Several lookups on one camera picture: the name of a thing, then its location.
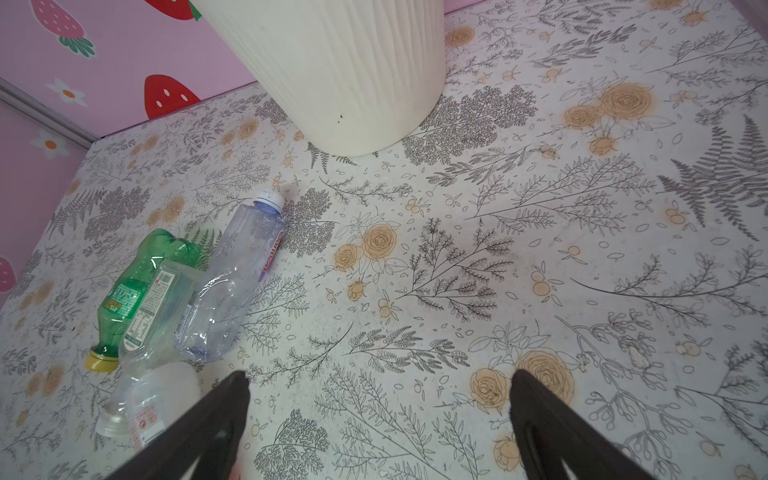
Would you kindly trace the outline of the clear bottle red cap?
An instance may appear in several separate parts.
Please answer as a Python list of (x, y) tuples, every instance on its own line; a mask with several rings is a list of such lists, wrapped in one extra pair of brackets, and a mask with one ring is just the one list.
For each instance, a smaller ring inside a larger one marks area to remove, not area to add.
[(164, 433), (200, 398), (197, 373), (187, 363), (167, 363), (143, 375), (126, 396), (125, 414), (136, 450)]

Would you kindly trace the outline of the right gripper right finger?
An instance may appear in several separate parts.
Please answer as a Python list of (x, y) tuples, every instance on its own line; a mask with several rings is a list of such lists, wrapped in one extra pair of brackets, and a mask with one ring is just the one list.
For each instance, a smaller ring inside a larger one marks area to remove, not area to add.
[(543, 383), (517, 370), (510, 420), (529, 479), (649, 479)]

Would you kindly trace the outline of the green bottle yellow cap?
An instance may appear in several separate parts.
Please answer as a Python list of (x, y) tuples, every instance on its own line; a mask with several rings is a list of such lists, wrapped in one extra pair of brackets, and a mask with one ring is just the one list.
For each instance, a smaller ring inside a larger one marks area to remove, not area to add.
[(91, 348), (85, 367), (99, 373), (114, 371), (119, 364), (120, 341), (148, 293), (157, 269), (166, 260), (194, 267), (201, 255), (197, 244), (164, 229), (149, 233), (98, 307), (99, 341)]

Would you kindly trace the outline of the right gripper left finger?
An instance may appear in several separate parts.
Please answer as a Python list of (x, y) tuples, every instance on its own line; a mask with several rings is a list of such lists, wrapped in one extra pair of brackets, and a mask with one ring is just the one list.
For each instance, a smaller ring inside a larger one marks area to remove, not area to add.
[(242, 371), (225, 378), (111, 479), (227, 479), (237, 460), (250, 402)]

